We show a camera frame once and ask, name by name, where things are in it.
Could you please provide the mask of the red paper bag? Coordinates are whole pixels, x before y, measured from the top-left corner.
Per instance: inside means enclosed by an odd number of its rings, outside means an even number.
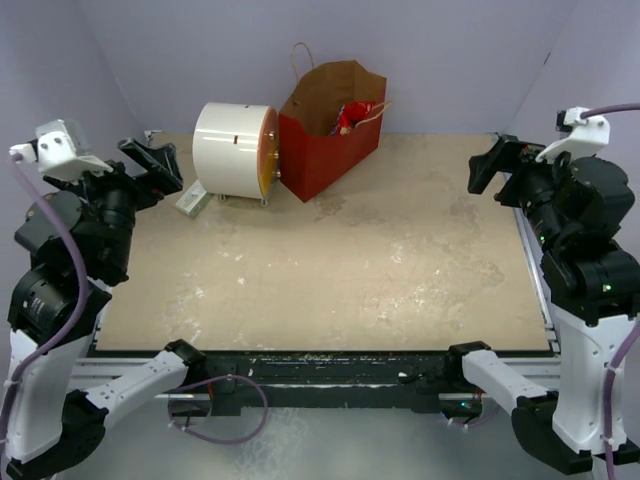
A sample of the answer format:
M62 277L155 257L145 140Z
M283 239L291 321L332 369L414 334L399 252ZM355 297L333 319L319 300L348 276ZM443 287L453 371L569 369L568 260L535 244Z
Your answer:
M290 54L295 88L279 111L282 183L307 202L326 190L379 145L387 79L355 60L313 64L299 71ZM351 102L374 101L370 114L349 134L329 136L338 111Z

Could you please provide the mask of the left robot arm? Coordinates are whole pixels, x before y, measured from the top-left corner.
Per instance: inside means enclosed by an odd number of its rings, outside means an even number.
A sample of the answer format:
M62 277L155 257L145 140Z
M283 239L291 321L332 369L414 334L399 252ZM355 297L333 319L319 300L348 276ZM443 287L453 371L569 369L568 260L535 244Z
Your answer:
M117 422L155 396L194 392L206 378L205 355L184 340L103 385L74 389L77 361L93 341L113 287L125 282L136 215L181 191L174 145L118 145L142 171L82 160L36 195L15 240L31 267L9 307L11 360L1 407L1 452L10 479L49 479L89 457Z

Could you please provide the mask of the red candy bag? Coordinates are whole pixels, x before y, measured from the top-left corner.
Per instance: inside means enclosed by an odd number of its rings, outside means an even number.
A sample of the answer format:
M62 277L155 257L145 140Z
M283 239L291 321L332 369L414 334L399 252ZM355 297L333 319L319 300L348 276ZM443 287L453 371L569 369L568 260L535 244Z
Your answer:
M374 101L351 102L342 105L336 121L329 131L329 136L349 134L359 122L370 114L375 105Z

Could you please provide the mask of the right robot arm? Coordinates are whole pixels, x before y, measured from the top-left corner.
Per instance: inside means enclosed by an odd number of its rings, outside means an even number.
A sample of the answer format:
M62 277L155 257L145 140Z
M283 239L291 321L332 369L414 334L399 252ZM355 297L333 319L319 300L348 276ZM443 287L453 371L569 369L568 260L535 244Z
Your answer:
M496 201L522 211L537 237L550 311L560 334L557 390L527 379L485 343L450 347L446 383L486 392L510 416L521 448L565 474L635 463L624 429L625 356L639 335L639 264L616 242L635 197L626 173L593 154L542 158L542 146L510 135L469 161L467 189L481 194L495 175L507 181Z

